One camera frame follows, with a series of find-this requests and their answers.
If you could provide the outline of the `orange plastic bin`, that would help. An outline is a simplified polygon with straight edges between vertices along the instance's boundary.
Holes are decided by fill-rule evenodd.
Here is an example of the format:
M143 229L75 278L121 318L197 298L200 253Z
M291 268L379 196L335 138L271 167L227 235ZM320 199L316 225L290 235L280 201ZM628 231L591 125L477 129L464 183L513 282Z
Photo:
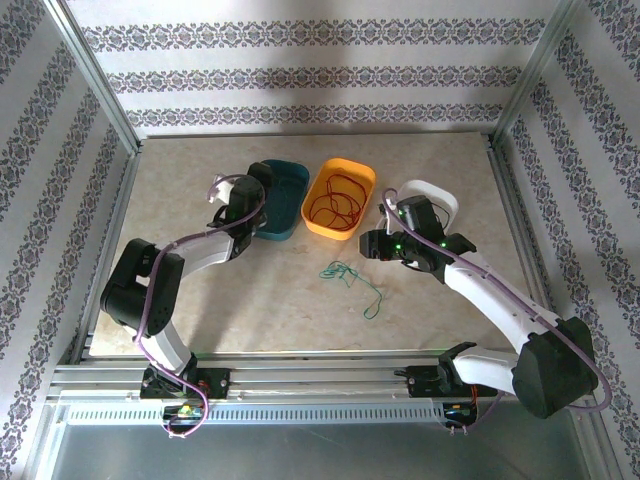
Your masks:
M376 184L368 165L331 158L320 168L301 206L306 227L338 241L350 239L365 217Z

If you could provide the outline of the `teal plastic bin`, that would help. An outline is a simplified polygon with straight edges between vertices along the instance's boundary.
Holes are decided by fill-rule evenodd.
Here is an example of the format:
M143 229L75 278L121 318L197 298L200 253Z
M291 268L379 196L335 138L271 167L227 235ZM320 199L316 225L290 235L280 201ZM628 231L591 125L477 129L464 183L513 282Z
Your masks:
M272 170L273 184L263 209L267 223L258 229L256 236L270 241L285 241L297 226L310 174L304 165L295 162L266 159L264 163Z

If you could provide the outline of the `white plastic bin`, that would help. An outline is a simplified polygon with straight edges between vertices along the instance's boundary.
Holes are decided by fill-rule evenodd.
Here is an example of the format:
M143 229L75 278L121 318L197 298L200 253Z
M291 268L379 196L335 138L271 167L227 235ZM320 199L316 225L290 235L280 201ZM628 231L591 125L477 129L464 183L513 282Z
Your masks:
M416 195L424 195L431 201L434 211L443 226L444 233L448 233L459 211L457 198L452 193L436 185L418 179L405 182L398 190L398 200L404 200Z

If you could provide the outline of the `grey metal sheet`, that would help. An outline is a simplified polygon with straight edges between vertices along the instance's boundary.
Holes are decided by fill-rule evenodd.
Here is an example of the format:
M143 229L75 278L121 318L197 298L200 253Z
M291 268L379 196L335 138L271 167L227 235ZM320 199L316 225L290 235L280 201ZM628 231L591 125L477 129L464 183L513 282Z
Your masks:
M568 428L424 425L72 426L51 480L591 480Z

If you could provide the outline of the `aluminium back rail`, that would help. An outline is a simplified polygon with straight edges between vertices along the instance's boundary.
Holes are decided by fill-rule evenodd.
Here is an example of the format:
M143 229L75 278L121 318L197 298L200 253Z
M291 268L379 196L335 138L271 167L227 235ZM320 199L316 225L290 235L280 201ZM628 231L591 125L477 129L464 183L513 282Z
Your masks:
M374 131L326 131L326 132L312 132L312 133L297 133L297 132L277 132L277 133L223 133L223 134L161 134L150 135L145 138L145 141L151 140L196 140L196 139L223 139L223 138L309 138L309 137L332 137L332 136L367 136L367 135L445 135L445 134L479 134L483 137L492 139L494 134L482 131L461 130L461 131L393 131L393 132L374 132Z

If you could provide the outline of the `right aluminium side rail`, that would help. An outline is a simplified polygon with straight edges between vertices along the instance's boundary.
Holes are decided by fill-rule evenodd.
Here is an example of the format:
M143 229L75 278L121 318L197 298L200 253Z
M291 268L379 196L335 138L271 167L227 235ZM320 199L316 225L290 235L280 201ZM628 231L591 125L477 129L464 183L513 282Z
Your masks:
M507 163L501 152L493 146L490 135L483 135L483 141L524 278L523 286L516 286L516 281L510 280L512 289L517 290L522 302L529 306L528 311L535 313L534 318L538 326L540 326L538 320L542 317L545 327L549 325L556 327L558 316L549 303L549 296L544 288L542 270L535 257L535 245L528 234L526 218L520 208L515 184L508 172Z

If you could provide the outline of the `aluminium side rail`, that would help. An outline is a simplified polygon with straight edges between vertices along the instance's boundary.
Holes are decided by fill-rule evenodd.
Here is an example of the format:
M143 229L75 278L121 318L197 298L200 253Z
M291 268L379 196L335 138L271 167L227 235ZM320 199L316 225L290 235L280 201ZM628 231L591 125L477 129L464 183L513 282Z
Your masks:
M517 290L522 302L529 306L528 311L535 313L534 318L538 326L540 326L538 320L542 317L545 327L549 325L556 327L558 316L549 303L549 296L544 288L542 270L535 257L535 245L528 234L526 218L520 208L515 184L508 172L507 163L501 152L493 146L490 135L483 135L483 141L524 278L523 286L516 286L516 281L510 280L512 289Z
M69 355L66 358L68 364L75 365L82 360L86 341L95 328L100 312L100 295L109 278L140 157L141 151L132 154L123 171L79 325L70 344Z

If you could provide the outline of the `left aluminium side rail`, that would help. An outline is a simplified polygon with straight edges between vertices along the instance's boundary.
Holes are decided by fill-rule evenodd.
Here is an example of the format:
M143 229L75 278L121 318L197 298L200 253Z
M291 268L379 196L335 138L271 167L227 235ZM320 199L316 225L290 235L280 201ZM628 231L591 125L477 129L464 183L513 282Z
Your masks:
M70 344L69 355L66 358L68 364L75 365L82 360L86 341L95 328L100 312L100 295L109 278L140 157L141 151L132 154L123 171L79 325Z

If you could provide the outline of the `aluminium mounting rail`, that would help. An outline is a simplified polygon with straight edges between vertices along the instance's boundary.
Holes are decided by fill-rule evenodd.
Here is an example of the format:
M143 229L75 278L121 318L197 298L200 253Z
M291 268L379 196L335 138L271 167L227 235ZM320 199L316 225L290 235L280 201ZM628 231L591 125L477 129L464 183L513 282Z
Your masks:
M298 352L279 354L220 354L204 356L200 368L231 371L226 399L212 402L311 403L367 402L411 398L406 381L394 371L413 365L438 365L443 352ZM90 359L56 368L46 394L50 402L161 401L141 399L142 358Z

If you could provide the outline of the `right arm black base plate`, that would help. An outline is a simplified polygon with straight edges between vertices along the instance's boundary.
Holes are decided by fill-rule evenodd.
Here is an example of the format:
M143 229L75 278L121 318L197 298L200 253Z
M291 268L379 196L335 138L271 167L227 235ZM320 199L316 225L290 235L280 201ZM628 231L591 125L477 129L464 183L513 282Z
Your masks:
M436 365L413 365L394 371L394 375L406 381L411 398L471 397L473 390L481 398L495 397L498 391L491 387L464 383L455 378L444 367Z

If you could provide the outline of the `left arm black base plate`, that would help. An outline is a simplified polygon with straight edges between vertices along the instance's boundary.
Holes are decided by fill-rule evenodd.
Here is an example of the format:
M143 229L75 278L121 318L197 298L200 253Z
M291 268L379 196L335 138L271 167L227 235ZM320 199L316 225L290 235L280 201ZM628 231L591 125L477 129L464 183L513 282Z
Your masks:
M206 394L208 399L226 399L231 371L226 368L195 368L185 371L183 380ZM140 387L141 399L198 399L200 395L155 367L148 367Z

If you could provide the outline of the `left aluminium frame post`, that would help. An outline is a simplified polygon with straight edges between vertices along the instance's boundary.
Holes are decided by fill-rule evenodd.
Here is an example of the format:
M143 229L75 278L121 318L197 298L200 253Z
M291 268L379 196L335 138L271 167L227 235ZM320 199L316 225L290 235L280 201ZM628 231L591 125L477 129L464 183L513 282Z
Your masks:
M137 154L141 141L134 131L124 108L108 82L99 62L91 50L82 29L65 0L41 0L58 27L88 86L93 90L110 123L129 154Z

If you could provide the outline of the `aluminium frame post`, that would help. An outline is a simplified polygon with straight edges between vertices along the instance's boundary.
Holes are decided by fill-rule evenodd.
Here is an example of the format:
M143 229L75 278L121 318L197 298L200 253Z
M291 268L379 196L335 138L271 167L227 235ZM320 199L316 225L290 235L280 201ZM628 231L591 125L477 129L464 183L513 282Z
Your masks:
M58 27L88 86L93 90L110 123L129 154L137 154L141 141L134 131L124 108L108 82L99 62L91 50L82 29L65 0L41 0Z
M566 34L582 3L583 0L559 0L556 5L515 84L513 93L506 102L494 130L489 136L491 148L494 151L506 142L507 134L524 108L524 104L537 85L550 57Z

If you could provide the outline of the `right aluminium frame post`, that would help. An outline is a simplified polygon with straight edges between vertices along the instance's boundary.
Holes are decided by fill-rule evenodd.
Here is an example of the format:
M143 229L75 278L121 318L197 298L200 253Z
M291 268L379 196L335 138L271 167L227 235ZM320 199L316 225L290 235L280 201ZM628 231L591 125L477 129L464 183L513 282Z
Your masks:
M506 102L494 130L489 136L491 148L494 151L506 142L507 134L524 108L524 104L537 85L550 57L566 34L582 3L583 0L559 0L556 5L515 84L513 93Z

